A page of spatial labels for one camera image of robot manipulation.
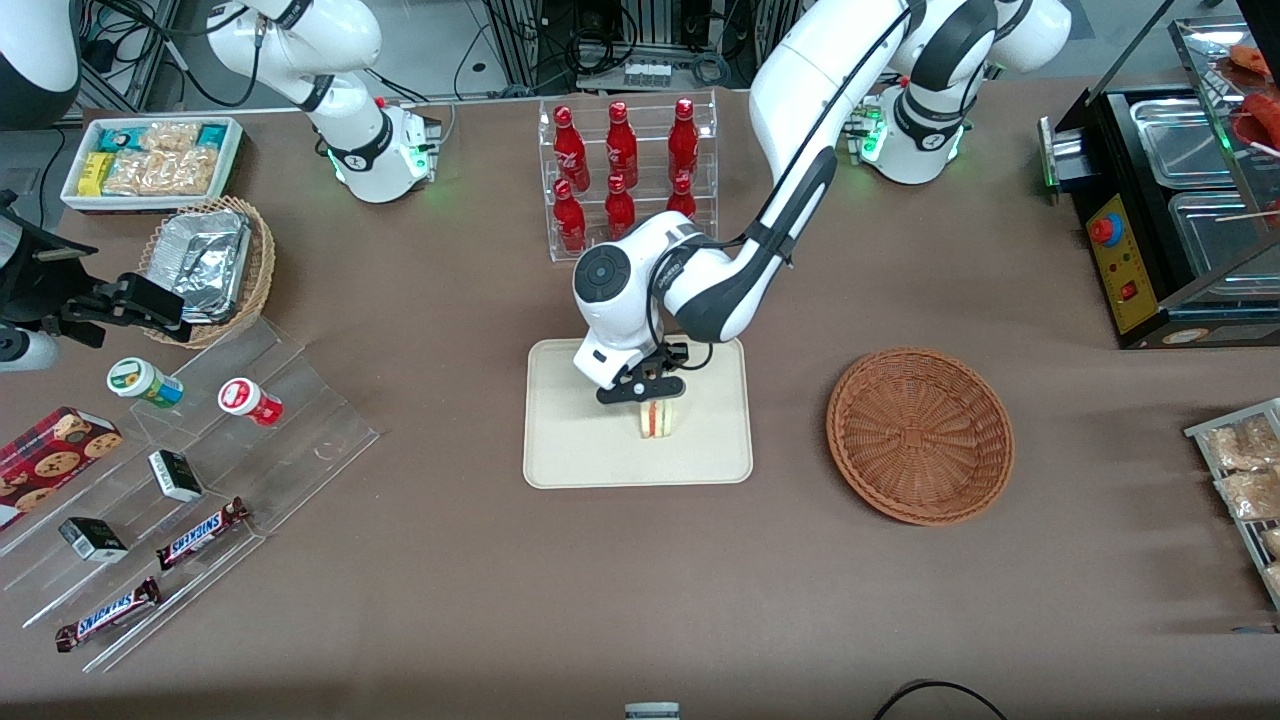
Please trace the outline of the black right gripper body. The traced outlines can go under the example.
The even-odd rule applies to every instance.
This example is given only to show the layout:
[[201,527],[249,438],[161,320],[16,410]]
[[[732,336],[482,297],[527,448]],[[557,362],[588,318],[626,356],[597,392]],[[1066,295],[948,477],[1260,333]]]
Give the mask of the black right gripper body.
[[83,259],[99,249],[22,219],[12,209],[15,200],[3,195],[3,324],[100,348],[102,324],[122,325],[123,319],[111,295],[100,290],[105,282],[84,269]]

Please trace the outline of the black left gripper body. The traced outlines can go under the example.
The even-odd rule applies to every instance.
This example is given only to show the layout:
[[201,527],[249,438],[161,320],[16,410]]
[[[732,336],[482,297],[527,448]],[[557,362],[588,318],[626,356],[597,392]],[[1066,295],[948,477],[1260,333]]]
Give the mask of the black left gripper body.
[[602,405],[635,402],[635,388],[653,388],[657,401],[660,398],[660,378],[676,375],[684,361],[689,360],[687,343],[658,343],[657,350],[644,357],[636,366],[621,372],[616,383],[608,389],[596,389],[596,401]]

